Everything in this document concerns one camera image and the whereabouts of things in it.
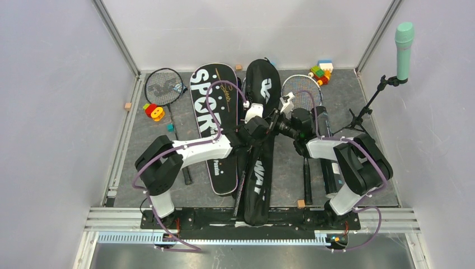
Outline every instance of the black racket bag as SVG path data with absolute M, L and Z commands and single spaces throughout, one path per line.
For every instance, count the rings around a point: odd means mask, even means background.
M 276 68 L 267 59 L 257 59 L 246 71 L 246 98 L 252 103 L 264 106 L 263 118 L 266 119 L 277 109 L 281 97 L 281 80 Z M 244 220 L 249 225 L 267 223 L 271 202 L 272 164 L 274 156 L 274 138 L 271 134 L 261 145 L 238 157 L 238 176 L 245 175 L 244 191 L 241 202 Z

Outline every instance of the microphone stand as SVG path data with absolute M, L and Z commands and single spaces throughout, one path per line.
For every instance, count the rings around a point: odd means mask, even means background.
M 353 119 L 351 120 L 351 123 L 349 123 L 345 127 L 341 128 L 340 130 L 336 131 L 335 133 L 338 133 L 338 132 L 340 132 L 344 129 L 349 129 L 349 130 L 355 130 L 355 131 L 364 132 L 364 133 L 368 134 L 365 127 L 363 127 L 363 125 L 362 125 L 363 124 L 363 116 L 366 115 L 366 114 L 371 115 L 372 109 L 370 109 L 370 105 L 374 101 L 374 99 L 376 99 L 376 96 L 380 92 L 382 92 L 384 90 L 384 88 L 386 88 L 386 85 L 391 85 L 391 86 L 397 87 L 397 86 L 399 86 L 399 84 L 404 84 L 406 82 L 407 82 L 407 79 L 400 80 L 400 79 L 397 78 L 397 76 L 390 77 L 389 79 L 386 80 L 386 75 L 383 75 L 381 77 L 381 80 L 380 80 L 377 88 L 376 88 L 377 89 L 376 92 L 371 97 L 370 101 L 361 109 L 360 113 L 358 114 L 358 117 L 355 116 L 353 111 L 350 109 L 351 116 L 353 117 Z

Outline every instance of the gold signature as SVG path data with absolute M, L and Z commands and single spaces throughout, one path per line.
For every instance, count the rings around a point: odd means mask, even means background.
M 218 80 L 221 80 L 220 73 L 218 72 L 218 68 L 215 68 L 216 75 L 218 76 Z M 230 85 L 224 85 L 221 83 L 220 89 L 223 91 L 224 96 L 226 97 L 226 106 L 227 106 L 227 111 L 230 112 L 229 109 L 229 102 L 231 101 L 231 96 L 229 95 L 229 92 L 232 91 L 232 87 Z

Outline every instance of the microphone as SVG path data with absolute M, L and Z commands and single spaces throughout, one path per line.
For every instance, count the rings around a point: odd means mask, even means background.
M 400 84 L 406 83 L 409 77 L 409 66 L 411 65 L 411 45 L 414 41 L 414 27 L 412 22 L 403 22 L 396 29 L 396 48 L 398 52 L 398 73 L 397 78 Z

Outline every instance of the gray floor mat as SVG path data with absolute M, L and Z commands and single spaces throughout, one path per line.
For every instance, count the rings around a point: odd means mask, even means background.
M 238 77 L 244 78 L 245 72 L 237 73 Z M 279 71 L 281 83 L 291 75 L 307 73 L 308 70 Z M 181 73 L 181 76 L 188 85 L 191 73 Z M 334 70 L 330 83 L 322 86 L 322 93 L 323 104 L 327 107 L 330 123 L 334 131 L 351 121 L 351 115 L 348 112 L 349 108 L 359 112 L 365 105 L 362 90 L 354 71 L 351 69 Z M 134 167 L 135 161 L 159 135 L 167 134 L 171 140 L 176 139 L 174 133 L 168 132 L 166 129 L 166 126 L 171 123 L 169 111 L 165 108 L 165 118 L 159 122 L 154 122 L 143 112 L 142 106 L 146 102 L 142 90 L 138 112 L 120 177 L 114 203 L 115 207 L 138 207 L 140 205 L 144 195 L 131 187 L 132 179 L 137 172 Z M 171 105 L 171 110 L 178 139 L 191 140 L 199 138 L 189 91 Z M 363 125 L 369 134 L 376 138 L 375 127 L 370 117 L 365 118 Z M 345 130 L 338 135 L 351 137 L 357 134 L 358 132 Z M 296 206 L 297 200 L 303 199 L 302 162 L 302 157 L 294 150 L 292 140 L 281 135 L 277 136 L 274 148 L 271 206 Z M 314 206 L 322 206 L 327 201 L 327 198 L 325 197 L 320 164 L 318 160 L 311 159 L 309 162 Z M 220 197 L 213 193 L 204 162 L 189 166 L 189 170 L 194 183 L 188 186 L 185 185 L 183 174 L 179 173 L 171 189 L 173 203 L 176 207 L 230 207 L 234 204 L 232 197 Z M 367 199 L 363 204 L 396 206 L 397 199 L 392 183 L 388 185 L 388 188 L 383 193 Z

